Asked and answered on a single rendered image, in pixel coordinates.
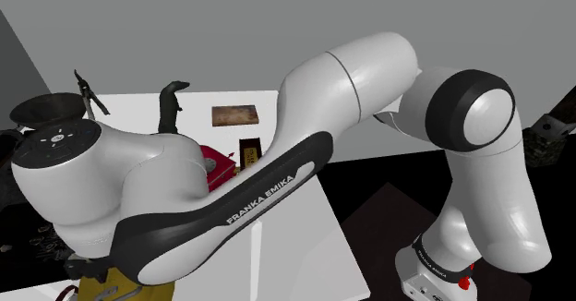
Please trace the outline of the yellow box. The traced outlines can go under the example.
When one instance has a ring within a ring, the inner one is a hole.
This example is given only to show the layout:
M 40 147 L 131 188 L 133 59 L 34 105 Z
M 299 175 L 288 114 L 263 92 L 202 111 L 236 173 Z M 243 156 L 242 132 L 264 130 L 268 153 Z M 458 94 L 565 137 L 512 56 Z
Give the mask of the yellow box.
M 104 283 L 82 277 L 77 301 L 173 301 L 175 283 L 145 286 L 127 279 L 118 269 L 107 272 Z

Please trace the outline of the black bowl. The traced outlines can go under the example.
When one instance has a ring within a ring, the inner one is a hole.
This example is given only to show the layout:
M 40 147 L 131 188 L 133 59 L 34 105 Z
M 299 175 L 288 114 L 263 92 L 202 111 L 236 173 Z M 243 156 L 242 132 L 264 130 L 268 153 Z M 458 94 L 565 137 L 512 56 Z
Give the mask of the black bowl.
M 20 126 L 39 129 L 60 122 L 81 119 L 86 107 L 81 95 L 72 92 L 49 93 L 21 102 L 9 114 Z

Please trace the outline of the red box with grey disc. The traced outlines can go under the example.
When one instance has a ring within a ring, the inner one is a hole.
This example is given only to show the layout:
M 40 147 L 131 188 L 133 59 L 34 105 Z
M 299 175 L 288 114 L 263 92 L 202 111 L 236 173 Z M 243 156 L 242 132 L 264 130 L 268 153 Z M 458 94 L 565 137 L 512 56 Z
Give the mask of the red box with grey disc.
M 236 162 L 229 155 L 224 155 L 212 147 L 201 145 L 207 172 L 209 192 L 235 176 Z

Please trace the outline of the black tongs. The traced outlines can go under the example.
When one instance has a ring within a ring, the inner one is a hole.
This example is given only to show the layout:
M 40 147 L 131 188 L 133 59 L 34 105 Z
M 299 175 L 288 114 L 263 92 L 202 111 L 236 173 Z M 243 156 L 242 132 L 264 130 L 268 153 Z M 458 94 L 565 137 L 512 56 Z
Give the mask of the black tongs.
M 110 115 L 110 112 L 107 109 L 107 107 L 100 101 L 100 99 L 96 96 L 96 94 L 91 89 L 89 83 L 83 77 L 81 77 L 79 75 L 77 70 L 74 70 L 74 75 L 78 81 L 80 95 L 81 95 L 82 100 L 84 102 L 88 118 L 90 120 L 95 120 L 95 114 L 94 114 L 92 106 L 91 106 L 92 102 L 96 103 L 96 105 L 102 111 L 102 113 L 104 115 Z

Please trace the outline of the black animal figure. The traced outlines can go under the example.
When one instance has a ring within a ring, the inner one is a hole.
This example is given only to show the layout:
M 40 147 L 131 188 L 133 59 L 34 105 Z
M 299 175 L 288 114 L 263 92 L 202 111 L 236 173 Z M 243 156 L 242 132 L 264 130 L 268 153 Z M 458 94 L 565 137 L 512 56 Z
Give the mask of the black animal figure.
M 175 93 L 190 86 L 189 82 L 172 81 L 165 86 L 159 95 L 160 119 L 158 132 L 160 134 L 177 134 L 177 114 L 182 111 Z

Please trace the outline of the dark box with pale label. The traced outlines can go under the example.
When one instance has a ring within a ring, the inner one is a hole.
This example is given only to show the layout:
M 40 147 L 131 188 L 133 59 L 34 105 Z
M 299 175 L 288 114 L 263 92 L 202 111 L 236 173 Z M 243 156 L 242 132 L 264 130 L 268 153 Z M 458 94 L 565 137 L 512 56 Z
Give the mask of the dark box with pale label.
M 241 138 L 239 140 L 240 169 L 256 163 L 262 156 L 261 143 L 259 138 Z

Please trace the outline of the white table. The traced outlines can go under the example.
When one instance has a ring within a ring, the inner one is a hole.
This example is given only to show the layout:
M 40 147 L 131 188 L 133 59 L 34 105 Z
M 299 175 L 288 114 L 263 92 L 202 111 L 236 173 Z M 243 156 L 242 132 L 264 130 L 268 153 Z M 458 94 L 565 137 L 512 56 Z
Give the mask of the white table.
M 181 92 L 180 132 L 224 154 L 241 138 L 268 148 L 274 90 Z M 214 127 L 217 105 L 255 105 L 259 122 Z M 198 271 L 176 282 L 173 301 L 359 301 L 369 289 L 316 178 L 227 242 Z

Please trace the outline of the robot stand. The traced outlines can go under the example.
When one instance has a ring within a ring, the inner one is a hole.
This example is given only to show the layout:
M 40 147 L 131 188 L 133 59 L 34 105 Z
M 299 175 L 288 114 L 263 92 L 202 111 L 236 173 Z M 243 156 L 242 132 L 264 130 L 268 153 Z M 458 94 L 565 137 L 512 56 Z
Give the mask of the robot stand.
M 388 183 L 341 223 L 342 231 L 371 292 L 368 301 L 412 301 L 395 270 L 395 255 L 436 220 L 445 198 L 430 201 L 420 189 Z M 474 266 L 478 301 L 535 301 L 520 275 L 480 259 Z

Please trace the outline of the dark patterned block with bracket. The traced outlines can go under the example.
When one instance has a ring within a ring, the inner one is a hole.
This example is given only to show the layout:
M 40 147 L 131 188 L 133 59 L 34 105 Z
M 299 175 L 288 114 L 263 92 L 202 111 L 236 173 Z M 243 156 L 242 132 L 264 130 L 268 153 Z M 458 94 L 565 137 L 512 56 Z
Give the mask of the dark patterned block with bracket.
M 576 130 L 576 85 L 532 126 L 522 131 L 524 156 L 529 167 L 555 164 L 568 135 Z

